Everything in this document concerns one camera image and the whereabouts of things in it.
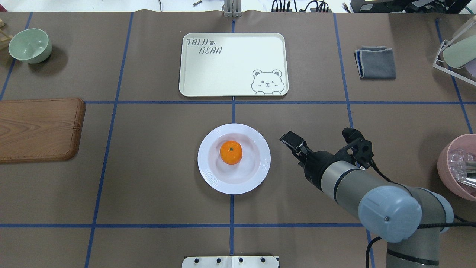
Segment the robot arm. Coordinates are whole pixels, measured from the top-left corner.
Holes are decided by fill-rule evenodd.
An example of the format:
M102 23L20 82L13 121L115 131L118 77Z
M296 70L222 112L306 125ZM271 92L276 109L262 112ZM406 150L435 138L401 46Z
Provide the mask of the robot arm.
M376 235L366 249L366 267L372 246L384 240L387 268L437 268L440 234L450 227L475 227L475 222L454 222L453 208L442 195L371 175L367 169L379 170L372 143L354 128L342 134L346 146L335 154L312 151L291 131L280 141L299 160L312 185Z

